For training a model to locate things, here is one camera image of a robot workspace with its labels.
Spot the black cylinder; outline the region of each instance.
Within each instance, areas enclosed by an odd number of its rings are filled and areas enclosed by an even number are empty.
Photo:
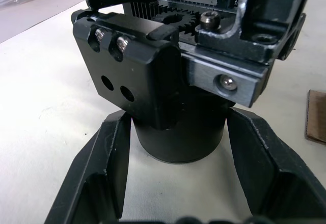
[[[167,130],[133,121],[139,141],[150,155],[169,163],[188,163],[204,158],[219,145],[228,107],[193,103]]]

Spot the white desk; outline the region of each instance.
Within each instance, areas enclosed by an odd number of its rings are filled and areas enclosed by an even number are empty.
[[[70,15],[83,8],[78,4],[0,44],[2,224],[43,223],[75,155],[118,110],[97,95],[74,41]],[[326,0],[309,0],[306,13],[296,50],[276,61],[251,110],[326,187],[326,146],[304,139],[307,92],[326,88]],[[202,221],[250,215],[227,131],[212,154],[185,165],[156,161],[133,137],[123,219],[174,222],[185,215]]]

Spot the black base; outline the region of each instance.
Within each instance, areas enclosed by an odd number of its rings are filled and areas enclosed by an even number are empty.
[[[225,117],[222,108],[198,106],[184,112],[177,125],[168,130],[133,121],[139,141],[150,155],[169,163],[189,163],[204,158],[219,145]]]

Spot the white table surface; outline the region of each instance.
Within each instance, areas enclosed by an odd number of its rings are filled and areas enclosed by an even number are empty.
[[[95,91],[72,35],[78,4],[0,44],[0,223],[43,223],[71,162],[118,110]],[[110,9],[122,12],[121,6]],[[307,93],[326,90],[326,0],[309,0],[296,50],[276,61],[250,109],[264,117],[326,187],[326,146],[305,140]],[[227,130],[206,158],[159,162],[132,129],[123,219],[242,220],[250,215]]]

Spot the bolt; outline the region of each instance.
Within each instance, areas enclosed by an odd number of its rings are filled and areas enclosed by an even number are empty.
[[[95,36],[98,42],[101,42],[105,34],[105,29],[99,28],[95,31]]]
[[[200,27],[205,30],[215,30],[220,27],[221,17],[217,11],[208,11],[200,16]]]
[[[130,39],[125,36],[118,37],[118,39],[117,39],[118,49],[123,53],[126,50],[126,47],[129,42],[130,42]]]
[[[221,75],[220,84],[223,88],[229,91],[234,91],[238,87],[235,80],[227,75]]]

